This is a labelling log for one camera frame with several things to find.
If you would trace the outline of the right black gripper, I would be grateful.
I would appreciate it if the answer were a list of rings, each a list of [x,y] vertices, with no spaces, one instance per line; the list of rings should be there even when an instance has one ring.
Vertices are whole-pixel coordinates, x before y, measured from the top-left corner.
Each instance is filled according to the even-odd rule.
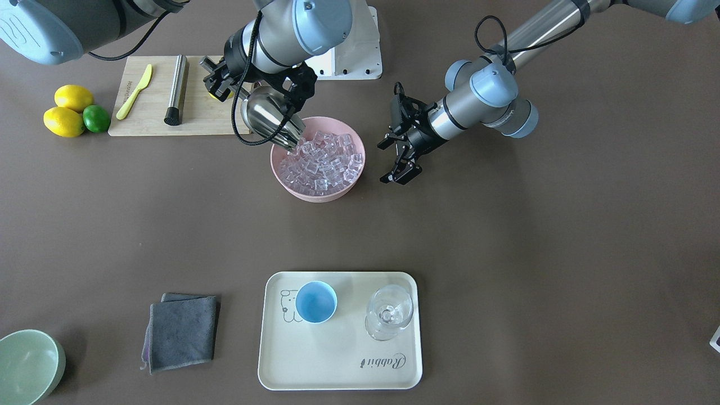
[[[245,82],[265,82],[281,94],[278,106],[282,118],[286,116],[295,118],[296,113],[304,107],[306,100],[316,94],[317,75],[306,62],[288,67],[278,73],[265,73],[257,67],[250,67],[245,76],[243,68],[240,71],[232,72],[224,57],[221,57],[219,62],[214,62],[208,56],[204,56],[202,67],[208,72],[208,76],[203,77],[205,87],[208,85],[226,86],[231,88],[238,97],[242,96],[244,91],[242,86]]]

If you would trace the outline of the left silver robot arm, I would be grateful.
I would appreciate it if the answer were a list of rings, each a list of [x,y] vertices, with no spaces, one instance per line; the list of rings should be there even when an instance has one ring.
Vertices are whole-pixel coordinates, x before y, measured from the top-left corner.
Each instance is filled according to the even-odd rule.
[[[382,183],[405,185],[421,174],[417,159],[429,154],[469,128],[481,124],[510,138],[522,138],[538,123],[537,108],[520,97],[517,70],[540,54],[545,46],[579,30],[591,15],[615,5],[614,1],[553,1],[502,40],[480,46],[475,61],[454,62],[445,72],[447,94],[433,103],[409,97],[396,82],[390,102],[391,122],[378,148],[396,151],[393,167]]]

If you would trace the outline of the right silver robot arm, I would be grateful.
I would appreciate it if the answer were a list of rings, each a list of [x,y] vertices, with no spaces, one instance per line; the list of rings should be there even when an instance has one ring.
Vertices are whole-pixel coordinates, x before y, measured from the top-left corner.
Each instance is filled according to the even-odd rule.
[[[2,40],[29,61],[57,66],[146,28],[154,31],[189,1],[3,1]],[[314,93],[306,60],[342,43],[353,25],[348,1],[257,1],[258,16],[232,34],[209,64],[206,89],[226,100],[242,82],[280,92],[281,112],[298,113]]]

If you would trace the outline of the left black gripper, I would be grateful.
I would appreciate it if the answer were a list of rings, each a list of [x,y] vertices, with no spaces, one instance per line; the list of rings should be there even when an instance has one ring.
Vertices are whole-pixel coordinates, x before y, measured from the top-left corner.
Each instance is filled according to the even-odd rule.
[[[396,145],[399,160],[394,163],[393,169],[380,177],[380,182],[406,185],[422,173],[417,159],[447,143],[430,125],[429,113],[437,107],[437,103],[428,105],[406,95],[401,82],[394,84],[390,102],[391,123],[376,147],[386,150]]]

